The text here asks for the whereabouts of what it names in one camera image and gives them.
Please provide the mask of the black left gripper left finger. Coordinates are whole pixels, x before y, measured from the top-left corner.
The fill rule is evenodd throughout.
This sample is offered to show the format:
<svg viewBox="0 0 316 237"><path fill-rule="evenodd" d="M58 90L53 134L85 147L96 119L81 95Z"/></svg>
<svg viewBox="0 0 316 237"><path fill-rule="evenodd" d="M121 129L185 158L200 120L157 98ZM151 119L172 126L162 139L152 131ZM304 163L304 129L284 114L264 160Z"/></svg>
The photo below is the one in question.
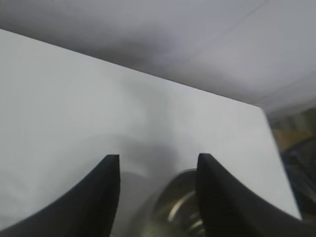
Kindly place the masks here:
<svg viewBox="0 0 316 237"><path fill-rule="evenodd" d="M105 156L79 183L2 237L108 237L120 196L119 155Z"/></svg>

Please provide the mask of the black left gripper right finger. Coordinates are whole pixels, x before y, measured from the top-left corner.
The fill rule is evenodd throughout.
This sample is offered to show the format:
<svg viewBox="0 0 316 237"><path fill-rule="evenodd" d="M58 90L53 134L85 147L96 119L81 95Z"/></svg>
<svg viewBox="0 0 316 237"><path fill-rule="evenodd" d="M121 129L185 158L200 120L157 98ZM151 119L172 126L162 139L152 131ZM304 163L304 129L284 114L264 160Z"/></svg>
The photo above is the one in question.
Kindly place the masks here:
<svg viewBox="0 0 316 237"><path fill-rule="evenodd" d="M314 237L316 227L256 195L211 154L199 154L196 196L207 237Z"/></svg>

